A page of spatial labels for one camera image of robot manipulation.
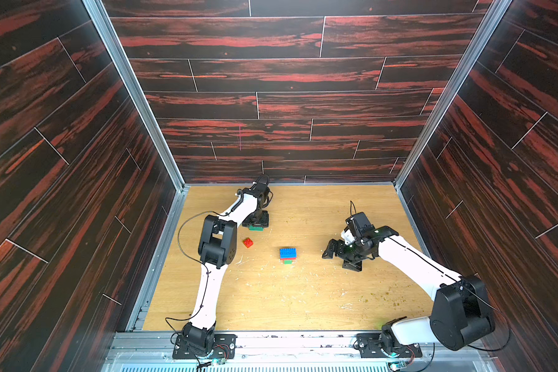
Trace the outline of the small red 2x2 lego brick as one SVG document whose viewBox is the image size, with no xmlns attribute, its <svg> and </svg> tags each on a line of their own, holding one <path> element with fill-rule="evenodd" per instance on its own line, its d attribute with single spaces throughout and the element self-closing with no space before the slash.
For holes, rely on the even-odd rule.
<svg viewBox="0 0 558 372">
<path fill-rule="evenodd" d="M 254 245 L 254 242 L 250 238 L 246 238 L 245 240 L 243 240 L 243 245 L 246 248 L 251 248 Z"/>
</svg>

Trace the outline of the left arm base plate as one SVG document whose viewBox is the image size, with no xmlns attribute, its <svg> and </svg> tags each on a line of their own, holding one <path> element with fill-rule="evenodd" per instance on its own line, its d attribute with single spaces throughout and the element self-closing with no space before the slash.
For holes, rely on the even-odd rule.
<svg viewBox="0 0 558 372">
<path fill-rule="evenodd" d="M 174 360 L 189 359 L 226 359 L 235 357 L 237 335 L 229 333 L 214 333 L 204 339 L 190 339 L 180 335 L 175 340 L 172 353 Z"/>
</svg>

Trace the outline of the blue 2x4 lego brick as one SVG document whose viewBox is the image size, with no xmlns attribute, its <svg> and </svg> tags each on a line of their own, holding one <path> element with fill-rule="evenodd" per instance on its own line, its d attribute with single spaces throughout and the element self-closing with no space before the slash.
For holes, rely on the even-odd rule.
<svg viewBox="0 0 558 372">
<path fill-rule="evenodd" d="M 295 248 L 281 248 L 280 249 L 280 259 L 281 260 L 295 260 L 297 258 L 297 250 Z"/>
</svg>

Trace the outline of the aluminium front rail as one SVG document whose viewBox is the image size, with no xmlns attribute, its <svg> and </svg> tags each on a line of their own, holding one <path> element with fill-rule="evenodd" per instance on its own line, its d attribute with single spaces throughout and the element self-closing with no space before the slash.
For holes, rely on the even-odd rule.
<svg viewBox="0 0 558 372">
<path fill-rule="evenodd" d="M 498 371 L 473 348 L 419 343 L 387 356 L 361 331 L 224 331 L 209 355 L 176 344 L 169 332 L 118 333 L 103 371 Z"/>
</svg>

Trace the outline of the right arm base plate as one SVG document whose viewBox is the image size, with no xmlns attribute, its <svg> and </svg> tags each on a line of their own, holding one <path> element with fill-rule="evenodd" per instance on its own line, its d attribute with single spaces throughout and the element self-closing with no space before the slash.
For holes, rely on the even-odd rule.
<svg viewBox="0 0 558 372">
<path fill-rule="evenodd" d="M 353 348 L 362 358 L 403 358 L 412 359 L 423 356 L 418 345 L 402 345 L 390 333 L 358 333 Z"/>
</svg>

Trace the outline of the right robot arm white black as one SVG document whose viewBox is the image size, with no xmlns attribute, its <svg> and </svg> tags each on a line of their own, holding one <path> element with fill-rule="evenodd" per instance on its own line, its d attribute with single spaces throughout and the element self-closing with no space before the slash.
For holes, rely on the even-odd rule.
<svg viewBox="0 0 558 372">
<path fill-rule="evenodd" d="M 398 356 L 417 343 L 439 343 L 457 351 L 495 331 L 494 309 L 485 283 L 435 262 L 411 246 L 389 226 L 353 233 L 346 228 L 322 254 L 338 257 L 342 268 L 360 272 L 363 262 L 381 258 L 412 279 L 432 300 L 429 316 L 402 317 L 381 327 L 378 344 L 387 356 Z"/>
</svg>

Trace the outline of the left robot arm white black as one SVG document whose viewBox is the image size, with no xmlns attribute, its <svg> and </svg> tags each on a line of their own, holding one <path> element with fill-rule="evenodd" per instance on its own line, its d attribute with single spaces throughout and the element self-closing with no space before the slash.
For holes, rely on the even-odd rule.
<svg viewBox="0 0 558 372">
<path fill-rule="evenodd" d="M 197 357 L 214 350 L 216 309 L 227 268 L 237 253 L 238 229 L 243 223 L 267 227 L 266 207 L 271 203 L 270 178 L 260 175 L 248 188 L 236 192 L 236 201 L 224 212 L 205 212 L 200 240 L 201 280 L 195 308 L 181 330 L 178 340 Z"/>
</svg>

